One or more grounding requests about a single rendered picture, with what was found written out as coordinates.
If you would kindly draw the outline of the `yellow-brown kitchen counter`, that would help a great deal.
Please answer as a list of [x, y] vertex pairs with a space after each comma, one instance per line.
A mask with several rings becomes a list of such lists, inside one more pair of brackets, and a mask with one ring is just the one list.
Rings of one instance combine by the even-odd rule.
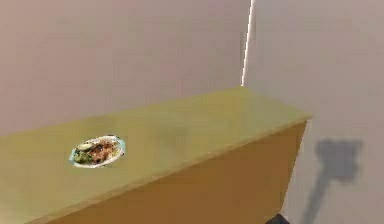
[[[265, 224], [308, 114], [238, 87], [0, 137], [0, 224]], [[116, 135], [117, 161], [73, 148]]]

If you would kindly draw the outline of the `white plate of food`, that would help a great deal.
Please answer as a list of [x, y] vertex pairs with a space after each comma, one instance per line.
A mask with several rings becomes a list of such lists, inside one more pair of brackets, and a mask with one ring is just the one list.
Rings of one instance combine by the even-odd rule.
[[69, 161], [77, 168], [99, 168], [117, 161], [125, 152], [123, 139], [105, 135], [78, 144], [72, 149]]

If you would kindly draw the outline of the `black object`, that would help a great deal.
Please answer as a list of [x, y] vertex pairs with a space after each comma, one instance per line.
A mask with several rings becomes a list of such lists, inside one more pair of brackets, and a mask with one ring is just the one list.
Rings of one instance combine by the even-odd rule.
[[290, 222], [286, 219], [285, 216], [278, 213], [271, 219], [269, 219], [265, 224], [290, 224]]

